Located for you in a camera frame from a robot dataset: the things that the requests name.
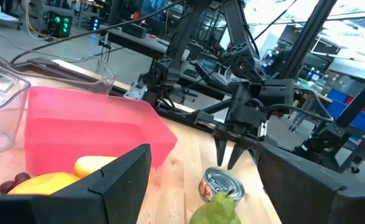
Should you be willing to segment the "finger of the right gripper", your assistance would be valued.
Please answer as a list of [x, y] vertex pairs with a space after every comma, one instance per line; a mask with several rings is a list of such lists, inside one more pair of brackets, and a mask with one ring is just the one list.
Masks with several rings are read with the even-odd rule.
[[235, 163], [238, 161], [242, 153], [247, 149], [245, 144], [236, 143], [233, 147], [232, 153], [230, 155], [230, 159], [227, 165], [227, 169], [231, 170]]
[[227, 140], [222, 138], [214, 138], [216, 144], [216, 156], [217, 166], [220, 167], [224, 160], [225, 149], [227, 146]]

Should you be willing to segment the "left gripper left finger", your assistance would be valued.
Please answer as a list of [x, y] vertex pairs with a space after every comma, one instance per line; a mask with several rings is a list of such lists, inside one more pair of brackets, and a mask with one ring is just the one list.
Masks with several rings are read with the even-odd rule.
[[135, 223], [151, 169], [141, 144], [50, 195], [0, 195], [0, 223]]

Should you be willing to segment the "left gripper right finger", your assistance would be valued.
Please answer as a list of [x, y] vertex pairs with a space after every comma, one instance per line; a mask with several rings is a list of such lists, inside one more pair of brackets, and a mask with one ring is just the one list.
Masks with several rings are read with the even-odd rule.
[[255, 162], [282, 223], [365, 223], [364, 182], [266, 142]]

